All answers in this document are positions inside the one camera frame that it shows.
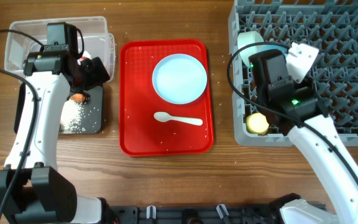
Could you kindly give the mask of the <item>orange carrot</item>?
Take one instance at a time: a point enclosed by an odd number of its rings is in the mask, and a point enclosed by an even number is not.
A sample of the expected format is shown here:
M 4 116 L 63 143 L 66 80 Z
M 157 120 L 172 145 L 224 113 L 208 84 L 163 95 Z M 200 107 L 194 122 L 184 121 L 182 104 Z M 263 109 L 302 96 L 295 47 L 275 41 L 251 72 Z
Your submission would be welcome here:
M 81 93 L 75 93 L 70 99 L 77 103 L 84 103 L 86 101 L 85 95 Z

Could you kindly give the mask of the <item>white napkin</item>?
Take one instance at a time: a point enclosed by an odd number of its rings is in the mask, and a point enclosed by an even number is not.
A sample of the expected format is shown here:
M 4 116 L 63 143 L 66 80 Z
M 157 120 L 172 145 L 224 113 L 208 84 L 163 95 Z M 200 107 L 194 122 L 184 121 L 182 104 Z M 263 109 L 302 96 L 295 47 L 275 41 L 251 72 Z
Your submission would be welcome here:
M 88 53 L 88 51 L 84 51 L 82 57 L 84 58 L 91 58 L 91 55 Z

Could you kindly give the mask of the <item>white plastic spoon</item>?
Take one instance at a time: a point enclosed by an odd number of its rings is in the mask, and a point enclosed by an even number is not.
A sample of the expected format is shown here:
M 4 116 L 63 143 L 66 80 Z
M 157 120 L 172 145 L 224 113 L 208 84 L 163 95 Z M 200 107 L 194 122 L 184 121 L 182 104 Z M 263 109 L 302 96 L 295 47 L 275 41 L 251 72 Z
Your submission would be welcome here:
M 181 123 L 186 123 L 186 124 L 192 124 L 195 126 L 201 126 L 203 124 L 203 120 L 199 119 L 199 118 L 188 118 L 188 117 L 179 117 L 179 116 L 172 116 L 166 112 L 163 111 L 159 111 L 154 113 L 154 118 L 157 121 L 160 122 L 167 122 L 167 121 L 178 121 Z

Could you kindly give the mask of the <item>light blue plate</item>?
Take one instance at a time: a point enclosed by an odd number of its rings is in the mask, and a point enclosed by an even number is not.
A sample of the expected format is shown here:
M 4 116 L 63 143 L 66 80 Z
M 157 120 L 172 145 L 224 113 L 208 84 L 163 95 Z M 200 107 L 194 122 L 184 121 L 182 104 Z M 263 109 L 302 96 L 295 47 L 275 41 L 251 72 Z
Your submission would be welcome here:
M 207 84 L 205 67 L 188 54 L 166 56 L 152 72 L 152 86 L 156 94 L 174 105 L 185 105 L 197 100 Z

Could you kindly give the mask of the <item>yellow plastic cup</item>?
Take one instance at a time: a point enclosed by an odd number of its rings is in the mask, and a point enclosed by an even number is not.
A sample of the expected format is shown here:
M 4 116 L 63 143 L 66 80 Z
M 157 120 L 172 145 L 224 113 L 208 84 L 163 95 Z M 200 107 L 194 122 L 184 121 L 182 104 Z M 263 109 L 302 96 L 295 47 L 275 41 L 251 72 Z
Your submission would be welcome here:
M 246 117 L 246 128 L 251 134 L 264 135 L 269 129 L 266 117 L 262 113 L 254 113 Z

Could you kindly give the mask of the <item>green bowl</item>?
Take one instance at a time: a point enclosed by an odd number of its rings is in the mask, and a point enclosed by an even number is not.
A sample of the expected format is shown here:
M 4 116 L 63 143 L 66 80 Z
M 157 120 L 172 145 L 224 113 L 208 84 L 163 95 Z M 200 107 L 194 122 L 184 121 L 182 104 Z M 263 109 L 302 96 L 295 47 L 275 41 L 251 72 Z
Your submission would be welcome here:
M 256 31 L 243 32 L 243 33 L 240 33 L 237 37 L 237 44 L 240 49 L 245 47 L 246 45 L 263 42 L 263 41 L 264 40 L 263 40 L 262 36 Z M 248 48 L 242 50 L 239 53 L 239 55 L 240 55 L 242 61 L 244 62 L 244 64 L 247 67 L 249 67 L 250 66 L 249 57 L 261 52 L 262 49 L 263 49 L 263 47 L 261 45 L 248 47 Z

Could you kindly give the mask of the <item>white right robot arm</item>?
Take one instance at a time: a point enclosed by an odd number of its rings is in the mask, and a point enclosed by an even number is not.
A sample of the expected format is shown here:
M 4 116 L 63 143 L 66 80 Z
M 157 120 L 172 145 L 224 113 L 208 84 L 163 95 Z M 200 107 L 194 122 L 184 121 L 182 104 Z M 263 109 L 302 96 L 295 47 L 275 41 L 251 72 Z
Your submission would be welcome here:
M 327 107 L 304 78 L 318 49 L 270 49 L 249 57 L 257 87 L 257 107 L 270 124 L 304 155 L 328 194 L 335 215 L 317 220 L 358 223 L 358 166 L 342 143 Z

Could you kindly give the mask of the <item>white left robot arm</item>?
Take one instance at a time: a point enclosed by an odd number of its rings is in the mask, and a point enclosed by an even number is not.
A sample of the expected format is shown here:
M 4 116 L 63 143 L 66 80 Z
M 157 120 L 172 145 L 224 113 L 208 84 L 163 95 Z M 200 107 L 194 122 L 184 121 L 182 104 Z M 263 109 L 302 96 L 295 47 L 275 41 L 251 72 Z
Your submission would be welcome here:
M 65 102 L 109 79 L 100 58 L 84 58 L 81 31 L 49 23 L 47 42 L 30 53 L 16 140 L 0 170 L 0 220 L 9 223 L 118 223 L 107 201 L 77 194 L 57 169 L 57 140 Z

